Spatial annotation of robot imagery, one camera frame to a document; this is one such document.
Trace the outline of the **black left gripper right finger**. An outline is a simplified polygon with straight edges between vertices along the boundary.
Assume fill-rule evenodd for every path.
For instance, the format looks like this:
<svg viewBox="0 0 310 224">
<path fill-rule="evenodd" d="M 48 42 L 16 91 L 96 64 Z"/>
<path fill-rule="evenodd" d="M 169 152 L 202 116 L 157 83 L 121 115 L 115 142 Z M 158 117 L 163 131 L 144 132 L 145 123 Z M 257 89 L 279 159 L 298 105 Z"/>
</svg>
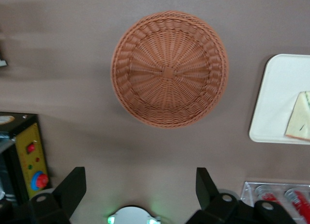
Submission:
<svg viewBox="0 0 310 224">
<path fill-rule="evenodd" d="M 257 201 L 253 207 L 232 194 L 220 193 L 206 168 L 196 170 L 196 196 L 201 209 L 187 224 L 294 224 L 294 219 L 278 203 Z"/>
</svg>

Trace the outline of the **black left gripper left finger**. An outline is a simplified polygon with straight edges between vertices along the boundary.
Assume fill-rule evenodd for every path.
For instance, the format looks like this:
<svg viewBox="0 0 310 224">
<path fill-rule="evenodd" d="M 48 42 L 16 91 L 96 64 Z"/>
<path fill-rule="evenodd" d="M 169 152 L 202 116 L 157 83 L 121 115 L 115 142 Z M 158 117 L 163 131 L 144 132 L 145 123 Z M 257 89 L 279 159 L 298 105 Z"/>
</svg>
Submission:
<svg viewBox="0 0 310 224">
<path fill-rule="evenodd" d="M 76 167 L 53 190 L 37 194 L 14 207 L 8 200 L 0 202 L 2 224 L 69 224 L 72 214 L 87 190 L 84 167 Z"/>
</svg>

